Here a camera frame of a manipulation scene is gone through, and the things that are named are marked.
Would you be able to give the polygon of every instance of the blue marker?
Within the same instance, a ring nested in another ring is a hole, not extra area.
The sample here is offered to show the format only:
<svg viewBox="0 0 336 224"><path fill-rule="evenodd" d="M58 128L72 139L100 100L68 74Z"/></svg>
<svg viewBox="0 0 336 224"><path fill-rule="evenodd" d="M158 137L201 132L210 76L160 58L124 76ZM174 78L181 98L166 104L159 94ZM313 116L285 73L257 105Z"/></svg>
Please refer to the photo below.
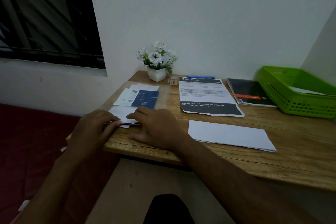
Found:
<svg viewBox="0 0 336 224"><path fill-rule="evenodd" d="M187 75L188 78L198 78L198 79L214 79L214 76L201 76L201 75Z"/></svg>

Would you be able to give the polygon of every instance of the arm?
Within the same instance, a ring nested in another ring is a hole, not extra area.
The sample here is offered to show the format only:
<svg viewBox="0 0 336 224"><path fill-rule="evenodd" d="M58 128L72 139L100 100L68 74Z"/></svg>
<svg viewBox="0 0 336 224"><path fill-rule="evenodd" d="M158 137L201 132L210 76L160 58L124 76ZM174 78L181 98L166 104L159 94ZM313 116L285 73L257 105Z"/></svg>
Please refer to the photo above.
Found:
<svg viewBox="0 0 336 224"><path fill-rule="evenodd" d="M319 223L285 197L196 142L180 128L171 112L139 107L128 118L140 121L146 128L142 134L132 134L131 138L178 155L237 224Z"/></svg>
<svg viewBox="0 0 336 224"><path fill-rule="evenodd" d="M42 186L15 221L23 223L58 223L59 210L78 167L102 147L120 125L119 119L107 111L94 111L76 125L69 145L55 164Z"/></svg>

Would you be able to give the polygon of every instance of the blue booklet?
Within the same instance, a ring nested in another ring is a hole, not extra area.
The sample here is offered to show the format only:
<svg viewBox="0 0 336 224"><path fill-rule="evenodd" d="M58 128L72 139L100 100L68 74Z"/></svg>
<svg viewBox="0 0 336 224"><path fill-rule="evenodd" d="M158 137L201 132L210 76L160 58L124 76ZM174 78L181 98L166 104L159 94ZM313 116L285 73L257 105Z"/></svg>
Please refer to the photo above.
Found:
<svg viewBox="0 0 336 224"><path fill-rule="evenodd" d="M131 106L145 106L149 109L154 109L158 95L158 91L140 90Z"/></svg>

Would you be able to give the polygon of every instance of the green basket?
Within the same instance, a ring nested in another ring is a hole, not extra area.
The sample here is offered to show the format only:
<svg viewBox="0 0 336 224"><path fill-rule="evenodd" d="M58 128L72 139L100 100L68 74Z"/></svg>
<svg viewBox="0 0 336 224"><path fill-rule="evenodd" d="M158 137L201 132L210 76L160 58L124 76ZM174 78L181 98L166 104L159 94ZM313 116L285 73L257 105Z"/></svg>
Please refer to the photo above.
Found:
<svg viewBox="0 0 336 224"><path fill-rule="evenodd" d="M258 82L277 106L287 114L326 119L336 118L336 96L300 93L289 86L336 95L336 87L307 73L287 67L263 66Z"/></svg>

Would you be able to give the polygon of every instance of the forearm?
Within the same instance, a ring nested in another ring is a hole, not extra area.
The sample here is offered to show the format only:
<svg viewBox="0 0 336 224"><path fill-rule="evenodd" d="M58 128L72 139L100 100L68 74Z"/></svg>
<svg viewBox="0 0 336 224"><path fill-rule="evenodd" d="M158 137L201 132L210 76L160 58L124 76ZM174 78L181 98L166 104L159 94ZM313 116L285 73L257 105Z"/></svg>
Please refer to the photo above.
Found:
<svg viewBox="0 0 336 224"><path fill-rule="evenodd" d="M39 191L15 224L58 223L59 211L80 162L69 161L66 152L55 161Z"/></svg>
<svg viewBox="0 0 336 224"><path fill-rule="evenodd" d="M199 176L237 224L319 223L253 176L220 158L189 135L175 153Z"/></svg>

